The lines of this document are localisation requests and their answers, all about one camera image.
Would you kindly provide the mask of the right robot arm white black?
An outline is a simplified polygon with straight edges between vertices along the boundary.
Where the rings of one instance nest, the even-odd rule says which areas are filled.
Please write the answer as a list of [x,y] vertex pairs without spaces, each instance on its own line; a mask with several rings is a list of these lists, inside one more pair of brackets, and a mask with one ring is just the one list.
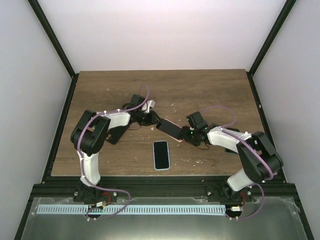
[[199,111],[186,118],[189,126],[182,127],[178,134],[179,140],[195,147],[201,143],[222,147],[239,156],[242,168],[231,175],[221,187],[225,200],[236,200],[244,188],[272,180],[282,169],[283,160],[264,132],[238,132],[226,125],[209,125]]

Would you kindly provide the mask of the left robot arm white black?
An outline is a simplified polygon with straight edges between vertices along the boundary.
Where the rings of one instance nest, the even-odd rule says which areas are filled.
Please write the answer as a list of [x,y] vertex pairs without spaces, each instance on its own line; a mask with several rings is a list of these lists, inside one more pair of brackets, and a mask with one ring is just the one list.
[[105,142],[116,144],[130,125],[155,125],[160,118],[153,111],[156,102],[134,94],[129,103],[113,111],[85,110],[71,133],[70,141],[77,151],[81,182],[86,185],[84,195],[89,201],[97,202],[102,189],[97,186],[101,180],[99,173],[99,152]]

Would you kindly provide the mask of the teal-edged smartphone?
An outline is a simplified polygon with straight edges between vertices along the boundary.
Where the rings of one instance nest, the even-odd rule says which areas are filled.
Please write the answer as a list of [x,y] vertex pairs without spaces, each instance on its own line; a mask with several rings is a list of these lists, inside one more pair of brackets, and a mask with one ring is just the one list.
[[[232,127],[228,127],[227,130],[238,132],[238,133],[240,132],[240,130],[238,128],[232,128]],[[228,148],[225,148],[224,151],[227,154],[232,154],[232,155],[237,155],[238,154],[237,152],[235,152],[233,150],[230,150]]]

